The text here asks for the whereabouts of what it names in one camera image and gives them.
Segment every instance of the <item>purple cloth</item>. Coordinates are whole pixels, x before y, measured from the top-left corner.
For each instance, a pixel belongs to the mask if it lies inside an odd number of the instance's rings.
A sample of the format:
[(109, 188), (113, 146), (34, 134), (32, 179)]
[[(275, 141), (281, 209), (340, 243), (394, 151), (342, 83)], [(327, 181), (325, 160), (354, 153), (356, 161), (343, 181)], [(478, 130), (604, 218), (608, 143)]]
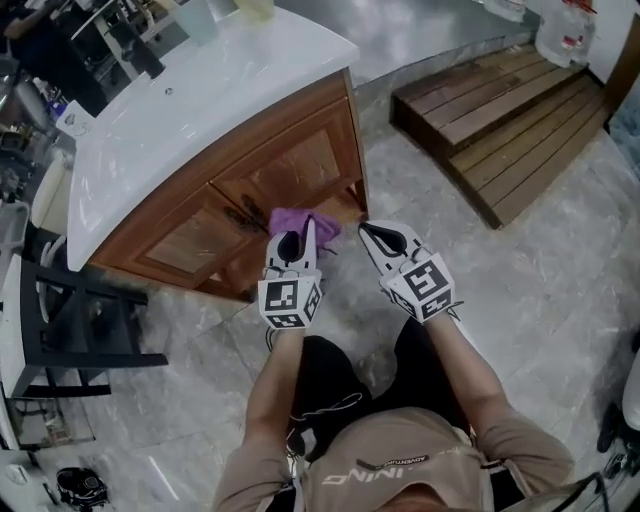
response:
[(286, 231), (295, 231), (302, 236), (309, 217), (316, 222), (316, 244), (320, 249), (326, 249), (326, 245), (340, 234), (340, 224), (331, 217), (312, 210), (274, 208), (269, 221), (269, 233), (274, 236)]

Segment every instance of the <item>bathroom vanity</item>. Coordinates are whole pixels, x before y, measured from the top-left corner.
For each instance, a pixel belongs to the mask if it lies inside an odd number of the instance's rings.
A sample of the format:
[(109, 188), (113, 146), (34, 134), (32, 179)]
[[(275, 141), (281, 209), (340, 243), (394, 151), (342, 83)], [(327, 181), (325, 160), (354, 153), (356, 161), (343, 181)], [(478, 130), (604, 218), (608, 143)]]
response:
[(277, 9), (170, 52), (95, 120), (78, 154), (68, 261), (239, 300), (261, 278), (273, 208), (367, 214), (348, 65), (358, 50)]

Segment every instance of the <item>marble floor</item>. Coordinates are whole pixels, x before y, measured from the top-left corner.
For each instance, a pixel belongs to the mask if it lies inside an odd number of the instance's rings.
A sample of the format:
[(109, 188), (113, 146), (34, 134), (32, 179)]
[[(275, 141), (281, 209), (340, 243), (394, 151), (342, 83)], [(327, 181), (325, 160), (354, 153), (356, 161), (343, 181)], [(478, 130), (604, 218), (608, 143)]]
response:
[[(390, 127), (366, 141), (373, 218), (411, 224), (442, 253), (465, 301), (459, 313), (513, 405), (578, 461), (602, 468), (598, 423), (619, 396), (640, 323), (640, 182), (601, 131), (538, 201), (488, 230), (428, 156)], [(321, 266), (326, 295), (311, 328), (339, 344), (374, 393), (389, 385), (405, 317), (377, 286), (354, 226)], [(94, 468), (110, 510), (207, 510), (225, 457), (240, 443), (244, 406), (267, 357), (256, 305), (151, 290), (146, 350), (165, 368), (113, 372), (113, 394), (69, 400), (78, 437), (45, 450), (47, 473)]]

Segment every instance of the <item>white countertop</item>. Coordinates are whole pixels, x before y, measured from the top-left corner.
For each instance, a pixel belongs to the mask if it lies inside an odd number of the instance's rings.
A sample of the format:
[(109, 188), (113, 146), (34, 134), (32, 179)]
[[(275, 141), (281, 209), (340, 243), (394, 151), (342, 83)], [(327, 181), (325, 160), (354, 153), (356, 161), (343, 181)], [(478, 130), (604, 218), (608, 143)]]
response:
[(124, 89), (78, 142), (68, 220), (68, 264), (80, 270), (158, 185), (211, 143), (270, 105), (359, 57), (326, 28), (276, 8), (250, 25), (235, 12), (198, 48), (190, 40)]
[(27, 366), (22, 343), (20, 325), (20, 274), (22, 258), (18, 254), (11, 257), (11, 263), (2, 287), (4, 311), (0, 320), (0, 363), (2, 365), (2, 387), (5, 396), (11, 398)]

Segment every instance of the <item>white container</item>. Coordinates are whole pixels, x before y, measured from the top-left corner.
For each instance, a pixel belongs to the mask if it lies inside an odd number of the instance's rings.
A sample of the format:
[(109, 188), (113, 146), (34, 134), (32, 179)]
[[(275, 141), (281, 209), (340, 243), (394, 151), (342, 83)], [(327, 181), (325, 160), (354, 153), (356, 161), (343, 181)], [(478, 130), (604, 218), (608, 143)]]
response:
[(509, 21), (522, 23), (527, 8), (525, 0), (484, 0), (484, 8)]
[(573, 58), (573, 60), (579, 64), (586, 64), (588, 61), (589, 49), (596, 34), (595, 14), (596, 12), (590, 7), (580, 9), (580, 15), (584, 21), (584, 34), (583, 37), (578, 40), (576, 54)]
[(547, 3), (536, 34), (536, 50), (549, 62), (566, 68), (578, 60), (579, 42), (586, 36), (582, 9), (571, 0)]

